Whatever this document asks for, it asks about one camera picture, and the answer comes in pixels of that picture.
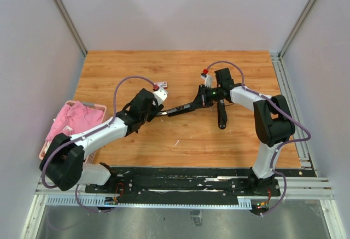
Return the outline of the black stapler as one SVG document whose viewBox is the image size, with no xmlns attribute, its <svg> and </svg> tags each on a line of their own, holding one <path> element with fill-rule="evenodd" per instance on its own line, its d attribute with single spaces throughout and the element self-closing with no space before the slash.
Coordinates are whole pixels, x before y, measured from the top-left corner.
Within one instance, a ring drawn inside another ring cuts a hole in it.
<svg viewBox="0 0 350 239">
<path fill-rule="evenodd" d="M 168 110 L 162 110 L 157 113 L 156 116 L 176 116 L 176 115 L 181 115 L 189 112 L 193 112 L 196 109 L 198 109 L 198 105 L 195 105 L 193 103 L 187 103 L 178 107 L 174 107 Z"/>
<path fill-rule="evenodd" d="M 218 116 L 218 127 L 221 130 L 225 129 L 228 118 L 227 118 L 224 100 L 219 100 L 217 102 L 217 116 Z"/>
</svg>

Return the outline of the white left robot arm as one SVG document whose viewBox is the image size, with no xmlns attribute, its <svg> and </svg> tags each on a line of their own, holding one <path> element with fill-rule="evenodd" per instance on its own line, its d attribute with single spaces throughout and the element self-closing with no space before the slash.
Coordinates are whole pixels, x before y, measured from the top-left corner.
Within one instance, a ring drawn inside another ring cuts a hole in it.
<svg viewBox="0 0 350 239">
<path fill-rule="evenodd" d="M 42 181 L 49 178 L 53 185 L 67 191 L 77 184 L 96 184 L 105 193 L 116 189 L 117 179 L 106 164 L 90 164 L 87 158 L 103 146 L 137 132 L 163 109 L 168 92 L 159 88 L 154 92 L 142 89 L 123 110 L 104 123 L 79 134 L 60 133 L 52 140 L 39 169 Z"/>
</svg>

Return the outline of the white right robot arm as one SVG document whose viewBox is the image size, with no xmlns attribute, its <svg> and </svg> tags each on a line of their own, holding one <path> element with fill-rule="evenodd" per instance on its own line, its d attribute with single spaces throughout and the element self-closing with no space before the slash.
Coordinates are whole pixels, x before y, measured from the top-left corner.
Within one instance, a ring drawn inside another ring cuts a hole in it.
<svg viewBox="0 0 350 239">
<path fill-rule="evenodd" d="M 259 151 L 248 181 L 248 190 L 253 195 L 261 195 L 267 189 L 267 183 L 276 175 L 276 160 L 282 147 L 295 133 L 287 101 L 282 95 L 264 95 L 245 86 L 244 82 L 234 83 L 228 68 L 215 71 L 217 86 L 212 87 L 212 76 L 204 69 L 201 78 L 205 81 L 199 86 L 196 98 L 190 104 L 190 110 L 207 108 L 218 104 L 218 125 L 226 126 L 225 108 L 220 101 L 227 100 L 253 112 L 255 132 L 259 139 Z"/>
</svg>

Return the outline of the red white staple box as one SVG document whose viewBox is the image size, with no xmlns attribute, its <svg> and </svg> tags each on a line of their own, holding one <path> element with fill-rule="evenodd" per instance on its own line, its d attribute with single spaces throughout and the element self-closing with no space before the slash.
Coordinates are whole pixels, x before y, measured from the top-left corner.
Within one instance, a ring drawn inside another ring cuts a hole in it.
<svg viewBox="0 0 350 239">
<path fill-rule="evenodd" d="M 155 84 L 155 87 L 156 87 L 156 88 L 168 89 L 168 83 L 167 83 L 167 81 L 155 82 L 154 84 Z"/>
</svg>

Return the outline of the pink cloth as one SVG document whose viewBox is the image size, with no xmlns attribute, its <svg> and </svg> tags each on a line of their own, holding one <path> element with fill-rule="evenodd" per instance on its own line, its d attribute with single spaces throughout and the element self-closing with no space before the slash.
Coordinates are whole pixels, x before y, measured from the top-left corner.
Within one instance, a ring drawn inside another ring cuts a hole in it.
<svg viewBox="0 0 350 239">
<path fill-rule="evenodd" d="M 89 107 L 80 101 L 72 105 L 66 103 L 57 114 L 46 136 L 46 141 L 52 141 L 59 133 L 66 136 L 82 133 L 102 123 L 105 107 Z"/>
</svg>

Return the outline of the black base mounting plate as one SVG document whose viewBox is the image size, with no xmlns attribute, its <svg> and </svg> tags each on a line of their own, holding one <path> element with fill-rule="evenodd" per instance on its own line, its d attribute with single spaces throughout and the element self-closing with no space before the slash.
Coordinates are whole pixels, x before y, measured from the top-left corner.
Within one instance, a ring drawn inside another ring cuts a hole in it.
<svg viewBox="0 0 350 239">
<path fill-rule="evenodd" d="M 249 168 L 112 167 L 110 184 L 88 184 L 88 194 L 117 196 L 119 203 L 230 206 L 240 196 L 279 197 L 275 177 L 258 180 Z"/>
</svg>

